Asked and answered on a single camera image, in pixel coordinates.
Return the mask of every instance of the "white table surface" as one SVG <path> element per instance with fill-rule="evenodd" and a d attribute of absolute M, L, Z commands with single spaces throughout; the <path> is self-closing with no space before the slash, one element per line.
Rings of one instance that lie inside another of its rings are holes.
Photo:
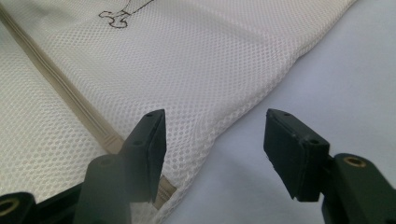
<path fill-rule="evenodd" d="M 324 223 L 321 203 L 293 201 L 263 151 L 265 113 L 285 110 L 342 152 L 372 161 L 396 187 L 396 1 L 358 0 L 283 82 L 222 134 L 165 220 Z"/>

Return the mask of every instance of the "black line drawing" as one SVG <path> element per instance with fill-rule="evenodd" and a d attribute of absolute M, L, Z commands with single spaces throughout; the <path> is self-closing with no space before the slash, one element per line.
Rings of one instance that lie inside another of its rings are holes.
<path fill-rule="evenodd" d="M 128 27 L 127 19 L 154 0 L 147 1 L 147 3 L 136 10 L 131 10 L 133 8 L 133 5 L 131 4 L 132 1 L 133 0 L 129 0 L 128 4 L 118 12 L 103 11 L 99 14 L 99 17 L 111 19 L 111 21 L 108 23 L 111 27 L 117 29 L 126 28 Z"/>

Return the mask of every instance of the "white mesh fabric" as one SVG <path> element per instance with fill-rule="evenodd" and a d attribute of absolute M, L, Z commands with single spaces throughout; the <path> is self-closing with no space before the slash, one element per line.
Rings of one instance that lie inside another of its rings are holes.
<path fill-rule="evenodd" d="M 134 223 L 146 223 L 168 215 L 216 137 L 354 0 L 155 0 L 127 18 L 125 29 L 98 16 L 125 1 L 2 2 L 121 136 L 145 113 L 165 108 L 163 174 L 177 192 L 158 212 L 134 204 Z"/>
<path fill-rule="evenodd" d="M 79 184 L 104 151 L 0 22 L 0 195 L 41 202 Z"/>

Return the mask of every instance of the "brass insert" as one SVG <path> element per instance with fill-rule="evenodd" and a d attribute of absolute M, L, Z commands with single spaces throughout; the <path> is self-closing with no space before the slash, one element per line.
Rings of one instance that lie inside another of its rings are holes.
<path fill-rule="evenodd" d="M 344 162 L 346 162 L 347 164 L 349 164 L 351 166 L 355 166 L 355 167 L 359 167 L 359 168 L 363 168 L 366 166 L 366 162 L 364 162 L 361 159 L 356 158 L 356 157 L 345 157 Z"/>
<path fill-rule="evenodd" d="M 0 202 L 0 217 L 14 211 L 18 205 L 20 205 L 20 200 L 17 198 L 3 200 Z"/>

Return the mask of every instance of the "black plastic part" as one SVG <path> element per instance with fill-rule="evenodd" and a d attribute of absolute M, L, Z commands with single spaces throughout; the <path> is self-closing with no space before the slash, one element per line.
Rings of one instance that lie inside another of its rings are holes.
<path fill-rule="evenodd" d="M 155 201 L 165 153 L 165 111 L 162 109 L 146 114 L 137 123 L 119 153 L 127 161 L 127 190 L 131 202 Z"/>
<path fill-rule="evenodd" d="M 88 166 L 73 223 L 131 223 L 125 177 L 122 157 L 105 155 L 93 160 Z"/>
<path fill-rule="evenodd" d="M 0 197 L 1 224 L 38 224 L 35 197 L 19 192 Z"/>
<path fill-rule="evenodd" d="M 37 205 L 40 224 L 72 223 L 82 184 L 67 189 Z"/>
<path fill-rule="evenodd" d="M 268 109 L 264 150 L 290 197 L 317 202 L 330 144 L 292 114 Z"/>
<path fill-rule="evenodd" d="M 396 223 L 396 191 L 370 161 L 338 154 L 332 178 L 349 224 Z"/>

